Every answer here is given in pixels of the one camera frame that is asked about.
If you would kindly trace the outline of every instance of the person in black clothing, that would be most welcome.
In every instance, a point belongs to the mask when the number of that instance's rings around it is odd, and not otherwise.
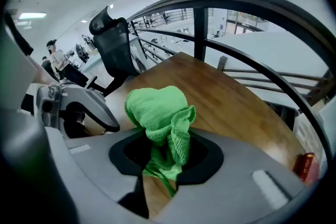
[[[51,63],[50,63],[50,61],[47,59],[46,56],[44,56],[44,57],[42,58],[42,61],[43,61],[43,63],[42,63],[42,67],[49,73],[49,75],[52,76],[53,79],[55,79],[57,82],[59,82],[59,80],[58,80],[57,77],[55,76],[55,73],[54,73],[54,71],[53,71],[53,69],[52,69],[52,67],[51,67]]]

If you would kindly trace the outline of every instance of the black pants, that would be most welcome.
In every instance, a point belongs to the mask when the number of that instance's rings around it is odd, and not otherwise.
[[[73,67],[70,63],[63,68],[62,70],[64,77],[66,77],[71,82],[80,85],[81,87],[85,87],[88,82],[88,78],[83,75],[78,69]]]

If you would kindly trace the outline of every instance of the curved handrail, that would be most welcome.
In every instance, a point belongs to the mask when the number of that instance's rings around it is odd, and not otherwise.
[[[336,63],[334,61],[336,58],[336,38],[315,17],[286,0],[161,0],[137,12],[128,18],[127,21],[132,21],[133,19],[164,10],[187,7],[216,7],[239,10],[274,22],[304,41],[325,61],[333,75],[336,75]],[[165,34],[196,41],[196,38],[192,35],[173,31],[143,28],[135,28],[134,30]],[[202,40],[202,44],[203,46],[219,50],[248,64],[273,81],[280,89],[289,95],[310,121],[325,150],[327,162],[328,164],[330,163],[332,160],[331,147],[324,129],[311,111],[307,101],[287,80],[269,66],[256,61],[250,55],[226,44],[206,38]]]

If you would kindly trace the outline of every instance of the chair headrest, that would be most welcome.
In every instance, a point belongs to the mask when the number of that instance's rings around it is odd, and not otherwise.
[[[93,35],[99,35],[109,29],[113,24],[113,19],[107,13],[107,6],[97,14],[90,22],[89,30]]]

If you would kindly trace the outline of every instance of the microfiber cloth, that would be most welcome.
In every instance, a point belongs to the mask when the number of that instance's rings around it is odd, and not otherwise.
[[[188,162],[188,130],[196,117],[195,107],[188,106],[179,88],[168,86],[131,91],[126,97],[125,111],[136,127],[145,128],[152,141],[151,159],[143,174],[160,178],[173,196],[175,190],[168,178],[176,180]]]

